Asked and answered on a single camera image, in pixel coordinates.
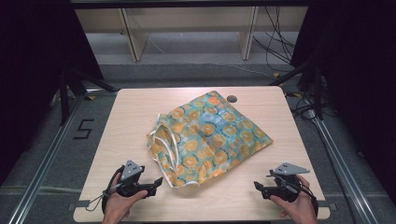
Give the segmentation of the black curtain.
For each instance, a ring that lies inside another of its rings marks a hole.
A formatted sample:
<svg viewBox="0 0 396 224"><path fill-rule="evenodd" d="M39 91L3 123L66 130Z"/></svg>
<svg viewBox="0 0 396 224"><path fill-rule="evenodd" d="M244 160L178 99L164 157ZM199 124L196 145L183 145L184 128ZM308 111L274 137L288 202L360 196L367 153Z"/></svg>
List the black curtain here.
<svg viewBox="0 0 396 224"><path fill-rule="evenodd" d="M0 185L68 68L103 77L70 0L0 0Z"/></svg>
<svg viewBox="0 0 396 224"><path fill-rule="evenodd" d="M292 56L302 63L335 16L323 75L340 117L378 180L396 182L396 0L319 0L310 7Z"/></svg>

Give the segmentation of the aluminium rail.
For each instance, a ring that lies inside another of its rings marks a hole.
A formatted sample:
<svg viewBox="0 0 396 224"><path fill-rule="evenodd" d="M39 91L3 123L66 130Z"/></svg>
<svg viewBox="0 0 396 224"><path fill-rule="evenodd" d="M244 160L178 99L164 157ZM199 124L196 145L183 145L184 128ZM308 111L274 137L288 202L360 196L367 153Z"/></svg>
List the aluminium rail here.
<svg viewBox="0 0 396 224"><path fill-rule="evenodd" d="M71 108L69 110L69 116L60 125L42 162L38 166L33 179L23 192L21 199L14 209L14 212L12 213L12 216L7 224L22 224L26 219L36 195L39 192L40 186L43 183L51 165L53 164L54 158L57 155L61 144L64 141L64 137L70 128L70 123L72 122L78 108L83 102L84 97L85 95L75 97L74 102L71 104Z"/></svg>
<svg viewBox="0 0 396 224"><path fill-rule="evenodd" d="M324 121L319 118L319 115L313 109L309 110L309 115L318 128L319 134L323 137L330 161L343 182L345 190L347 191L349 198L354 203L363 223L379 224L371 205L364 196L361 188L358 186L356 179L347 166L346 161L335 144Z"/></svg>

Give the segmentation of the person's left hand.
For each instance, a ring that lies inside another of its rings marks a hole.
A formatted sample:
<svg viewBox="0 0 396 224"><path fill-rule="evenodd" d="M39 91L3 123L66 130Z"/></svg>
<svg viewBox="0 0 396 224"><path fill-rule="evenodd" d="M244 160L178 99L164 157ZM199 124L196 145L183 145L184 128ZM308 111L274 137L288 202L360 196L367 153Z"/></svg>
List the person's left hand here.
<svg viewBox="0 0 396 224"><path fill-rule="evenodd" d="M130 215L132 206L147 196L146 190L138 191L131 197L122 197L117 192L112 193L106 203L102 224L120 224Z"/></svg>

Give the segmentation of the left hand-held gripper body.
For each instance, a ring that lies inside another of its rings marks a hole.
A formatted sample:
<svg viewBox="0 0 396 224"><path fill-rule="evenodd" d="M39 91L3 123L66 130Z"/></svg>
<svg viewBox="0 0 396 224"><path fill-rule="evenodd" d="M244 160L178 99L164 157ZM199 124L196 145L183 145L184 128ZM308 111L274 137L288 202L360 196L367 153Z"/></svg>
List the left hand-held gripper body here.
<svg viewBox="0 0 396 224"><path fill-rule="evenodd" d="M140 185L138 183L144 171L144 166L140 166L132 160L128 160L122 167L121 176L118 180L119 185L117 187L117 193L122 197L131 197L138 191L146 189L147 187L145 185Z"/></svg>

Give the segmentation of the white shelf unit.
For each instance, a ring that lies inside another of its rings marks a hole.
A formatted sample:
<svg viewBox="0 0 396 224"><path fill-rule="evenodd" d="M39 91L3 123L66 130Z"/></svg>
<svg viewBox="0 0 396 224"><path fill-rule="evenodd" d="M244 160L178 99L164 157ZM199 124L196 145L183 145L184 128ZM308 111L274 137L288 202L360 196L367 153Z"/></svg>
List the white shelf unit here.
<svg viewBox="0 0 396 224"><path fill-rule="evenodd" d="M235 32L241 57L249 59L253 34L269 31L275 21L284 32L298 32L306 7L164 7L78 9L86 33L123 33L132 59L141 60L152 33Z"/></svg>

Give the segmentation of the black metal stand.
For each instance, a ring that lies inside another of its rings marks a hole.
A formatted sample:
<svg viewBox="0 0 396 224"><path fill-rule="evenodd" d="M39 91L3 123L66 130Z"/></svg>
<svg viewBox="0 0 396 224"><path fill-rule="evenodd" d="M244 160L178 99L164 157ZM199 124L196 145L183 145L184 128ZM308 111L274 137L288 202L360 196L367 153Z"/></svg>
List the black metal stand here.
<svg viewBox="0 0 396 224"><path fill-rule="evenodd" d="M281 78L271 82L270 86L279 86L298 74L302 75L297 84L298 89L300 91L306 91L309 87L313 88L314 102L311 104L311 108L314 110L317 118L323 120L321 113L321 73L318 56L314 53L312 53L304 63L298 65Z"/></svg>
<svg viewBox="0 0 396 224"><path fill-rule="evenodd" d="M109 92L118 91L117 88L106 84L103 80L89 76L88 74L85 74L84 72L76 68L71 67L64 69L59 75L59 92L61 96L62 106L62 125L64 125L70 117L67 90L70 89L76 96L83 96L87 92L87 89L82 83L83 80L88 80L92 84Z"/></svg>

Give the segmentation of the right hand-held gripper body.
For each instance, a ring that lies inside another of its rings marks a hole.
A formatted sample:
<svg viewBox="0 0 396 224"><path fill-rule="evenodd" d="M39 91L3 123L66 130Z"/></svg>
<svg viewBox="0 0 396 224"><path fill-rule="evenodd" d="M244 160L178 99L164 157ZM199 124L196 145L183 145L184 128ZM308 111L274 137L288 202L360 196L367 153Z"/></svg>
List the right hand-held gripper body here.
<svg viewBox="0 0 396 224"><path fill-rule="evenodd" d="M283 162L275 169L270 170L270 176L276 182L275 189L273 189L277 192L276 196L286 202L294 202L302 189L297 175L307 173L309 173L308 169L288 162Z"/></svg>

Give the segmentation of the person's right hand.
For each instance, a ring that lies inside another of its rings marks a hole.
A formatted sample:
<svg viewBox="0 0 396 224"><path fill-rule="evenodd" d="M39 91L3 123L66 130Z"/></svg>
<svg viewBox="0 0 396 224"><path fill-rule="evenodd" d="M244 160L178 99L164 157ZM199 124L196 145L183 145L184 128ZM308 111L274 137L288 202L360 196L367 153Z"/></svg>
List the person's right hand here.
<svg viewBox="0 0 396 224"><path fill-rule="evenodd" d="M305 192L301 191L292 203L283 201L275 195L272 195L270 200L283 209L279 214L280 217L289 217L295 224L318 224L311 197Z"/></svg>

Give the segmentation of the teal orange patterned tote bag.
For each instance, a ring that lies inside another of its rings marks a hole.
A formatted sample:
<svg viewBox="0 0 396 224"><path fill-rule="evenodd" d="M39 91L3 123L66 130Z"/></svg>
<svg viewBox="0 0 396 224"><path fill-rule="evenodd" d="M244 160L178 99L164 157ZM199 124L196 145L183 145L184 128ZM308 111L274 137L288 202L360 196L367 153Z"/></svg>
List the teal orange patterned tote bag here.
<svg viewBox="0 0 396 224"><path fill-rule="evenodd" d="M158 116L148 150L172 188L201 186L273 140L217 91Z"/></svg>

